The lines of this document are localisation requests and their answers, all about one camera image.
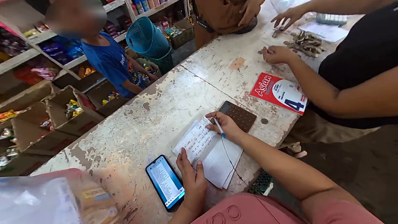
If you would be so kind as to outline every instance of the blue pen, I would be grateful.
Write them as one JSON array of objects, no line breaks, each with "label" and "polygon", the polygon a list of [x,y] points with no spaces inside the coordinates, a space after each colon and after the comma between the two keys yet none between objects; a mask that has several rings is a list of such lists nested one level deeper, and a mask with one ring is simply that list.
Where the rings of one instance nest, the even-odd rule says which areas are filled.
[{"label": "blue pen", "polygon": [[217,118],[214,118],[214,122],[216,122],[216,125],[217,125],[217,127],[219,128],[219,130],[220,130],[220,132],[221,132],[221,135],[222,135],[224,138],[226,138],[226,136],[225,136],[225,134],[224,134],[224,131],[222,130],[222,128],[221,128],[221,126],[220,126],[220,124],[219,124],[218,119],[217,119]]}]

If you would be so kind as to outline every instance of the notepad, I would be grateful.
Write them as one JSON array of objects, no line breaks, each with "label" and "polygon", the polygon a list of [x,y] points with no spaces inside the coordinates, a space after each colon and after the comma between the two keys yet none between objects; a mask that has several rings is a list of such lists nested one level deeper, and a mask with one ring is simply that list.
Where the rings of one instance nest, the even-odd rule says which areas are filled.
[{"label": "notepad", "polygon": [[243,149],[227,139],[221,140],[220,134],[206,128],[208,124],[211,123],[206,117],[194,121],[173,152],[178,155],[184,147],[195,169],[202,161],[205,177],[216,187],[227,189]]}]

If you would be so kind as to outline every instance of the teal basket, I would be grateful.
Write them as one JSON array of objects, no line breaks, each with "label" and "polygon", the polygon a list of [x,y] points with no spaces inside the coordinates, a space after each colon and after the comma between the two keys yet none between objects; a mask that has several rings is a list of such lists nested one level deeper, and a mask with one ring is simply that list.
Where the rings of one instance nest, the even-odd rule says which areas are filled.
[{"label": "teal basket", "polygon": [[129,27],[126,42],[133,51],[148,57],[162,58],[169,51],[166,37],[146,16]]},{"label": "teal basket", "polygon": [[146,60],[157,64],[159,66],[159,69],[160,69],[160,72],[162,73],[162,75],[165,75],[166,73],[168,73],[170,70],[172,70],[174,68],[171,47],[169,47],[169,52],[160,59],[148,57],[144,54],[140,54],[140,55],[143,58],[145,58]]}]

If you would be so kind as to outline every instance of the blue t-shirt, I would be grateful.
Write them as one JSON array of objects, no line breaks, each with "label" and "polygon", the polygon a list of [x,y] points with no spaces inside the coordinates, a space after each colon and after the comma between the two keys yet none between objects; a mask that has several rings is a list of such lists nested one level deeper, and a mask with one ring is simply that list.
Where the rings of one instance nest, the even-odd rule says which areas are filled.
[{"label": "blue t-shirt", "polygon": [[133,97],[135,94],[122,86],[122,83],[128,79],[131,83],[145,88],[144,81],[139,75],[129,72],[125,50],[109,34],[101,31],[100,35],[105,37],[110,45],[94,46],[82,41],[87,60],[116,87],[120,95],[126,98]]}]

